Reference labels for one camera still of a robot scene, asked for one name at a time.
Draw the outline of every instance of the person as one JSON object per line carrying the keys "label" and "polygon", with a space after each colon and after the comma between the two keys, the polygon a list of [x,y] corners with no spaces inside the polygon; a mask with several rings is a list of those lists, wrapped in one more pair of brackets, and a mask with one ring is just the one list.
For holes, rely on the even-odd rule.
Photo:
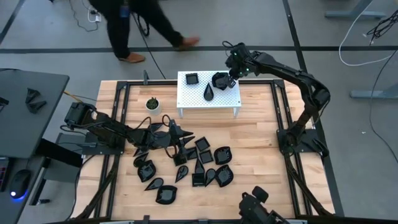
{"label": "person", "polygon": [[[179,50],[185,50],[199,42],[198,37],[184,38],[175,31],[157,0],[89,0],[89,2],[107,20],[108,37],[113,52],[119,60],[130,63],[145,60],[144,56],[130,52],[127,46],[130,33],[130,11],[143,17]],[[127,15],[123,13],[125,8],[130,10]]]}

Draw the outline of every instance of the computer mouse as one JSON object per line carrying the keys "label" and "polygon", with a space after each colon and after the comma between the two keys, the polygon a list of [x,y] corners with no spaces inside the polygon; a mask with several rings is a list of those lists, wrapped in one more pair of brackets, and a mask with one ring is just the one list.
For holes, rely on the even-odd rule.
{"label": "computer mouse", "polygon": [[10,183],[10,195],[12,198],[17,199],[24,196],[30,180],[30,171],[22,169],[18,171]]}

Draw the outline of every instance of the blue light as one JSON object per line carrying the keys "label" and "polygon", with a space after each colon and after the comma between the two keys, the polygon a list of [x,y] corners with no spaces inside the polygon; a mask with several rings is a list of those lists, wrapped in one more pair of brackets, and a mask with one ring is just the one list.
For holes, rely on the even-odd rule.
{"label": "blue light", "polygon": [[25,193],[20,198],[13,198],[12,200],[15,201],[15,202],[21,202],[21,201],[24,200],[26,195],[27,195],[27,190],[25,191]]}

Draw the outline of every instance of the brown shoe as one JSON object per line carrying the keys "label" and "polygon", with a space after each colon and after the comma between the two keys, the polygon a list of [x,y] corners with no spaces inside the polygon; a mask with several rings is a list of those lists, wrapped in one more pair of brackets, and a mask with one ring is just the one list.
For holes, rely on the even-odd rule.
{"label": "brown shoe", "polygon": [[179,50],[187,50],[190,47],[195,46],[199,42],[199,37],[188,37],[182,40],[182,45],[178,47]]}
{"label": "brown shoe", "polygon": [[143,62],[145,60],[145,57],[136,53],[130,53],[127,58],[119,58],[119,60],[123,62],[138,63]]}

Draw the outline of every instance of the small potted plant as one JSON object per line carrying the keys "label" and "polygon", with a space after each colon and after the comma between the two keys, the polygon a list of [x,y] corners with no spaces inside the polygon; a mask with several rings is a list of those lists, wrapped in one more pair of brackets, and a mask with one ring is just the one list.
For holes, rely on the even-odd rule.
{"label": "small potted plant", "polygon": [[146,103],[147,111],[150,115],[159,115],[162,112],[162,108],[160,107],[160,103],[156,98],[152,97]]}

